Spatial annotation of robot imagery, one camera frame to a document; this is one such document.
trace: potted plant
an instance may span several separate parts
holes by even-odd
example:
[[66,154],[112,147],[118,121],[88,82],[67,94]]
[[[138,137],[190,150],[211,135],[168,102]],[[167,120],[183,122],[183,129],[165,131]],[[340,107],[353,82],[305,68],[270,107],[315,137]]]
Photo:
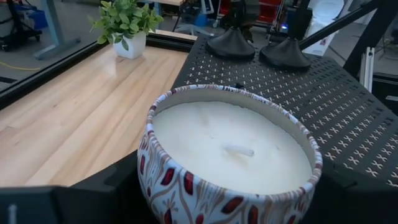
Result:
[[93,28],[103,30],[97,43],[108,41],[119,56],[130,59],[142,55],[149,31],[155,31],[157,24],[163,21],[148,4],[138,7],[137,0],[101,1],[99,12],[99,20],[89,17]]

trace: desk leg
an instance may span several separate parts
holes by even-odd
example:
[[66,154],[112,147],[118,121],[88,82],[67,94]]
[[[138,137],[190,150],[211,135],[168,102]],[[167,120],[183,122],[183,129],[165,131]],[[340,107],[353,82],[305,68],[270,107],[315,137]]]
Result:
[[[159,2],[155,2],[154,9],[155,9],[156,16],[162,15],[162,5]],[[158,24],[156,29],[161,29],[161,27],[162,27],[161,24]]]
[[37,60],[53,57],[61,51],[73,47],[80,42],[80,38],[65,41],[61,31],[61,25],[58,20],[57,11],[53,0],[41,0],[42,7],[45,13],[47,24],[49,25],[51,40],[53,45],[48,46],[34,54]]

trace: cable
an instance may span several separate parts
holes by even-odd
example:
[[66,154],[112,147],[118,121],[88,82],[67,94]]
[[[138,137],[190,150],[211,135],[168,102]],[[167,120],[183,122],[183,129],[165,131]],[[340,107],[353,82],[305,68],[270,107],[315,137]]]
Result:
[[22,70],[22,71],[36,71],[36,70],[40,70],[41,69],[41,68],[20,68],[20,67],[15,67],[15,66],[9,65],[9,64],[4,63],[4,62],[0,62],[0,65],[3,65],[3,66],[8,67],[8,68],[16,69],[16,70]]

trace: candle wick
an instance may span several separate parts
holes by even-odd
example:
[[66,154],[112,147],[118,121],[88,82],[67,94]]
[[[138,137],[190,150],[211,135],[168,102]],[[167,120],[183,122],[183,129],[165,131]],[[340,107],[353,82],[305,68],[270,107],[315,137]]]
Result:
[[228,145],[224,147],[224,150],[227,152],[235,152],[250,157],[254,155],[253,150],[241,146]]

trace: chair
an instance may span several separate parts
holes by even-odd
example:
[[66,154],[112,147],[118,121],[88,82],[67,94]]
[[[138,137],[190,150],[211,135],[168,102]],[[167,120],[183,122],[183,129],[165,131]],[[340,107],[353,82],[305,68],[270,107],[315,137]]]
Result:
[[[189,31],[191,35],[195,35],[195,33],[197,32],[200,34],[213,36],[214,34],[209,33],[204,29],[194,25],[200,13],[202,14],[214,13],[213,3],[211,2],[211,0],[208,0],[207,4],[206,0],[200,0],[200,2],[198,2],[198,0],[193,2],[185,1],[180,7],[180,13],[174,25],[173,32]],[[180,17],[182,18],[182,22],[185,24],[177,26]]]

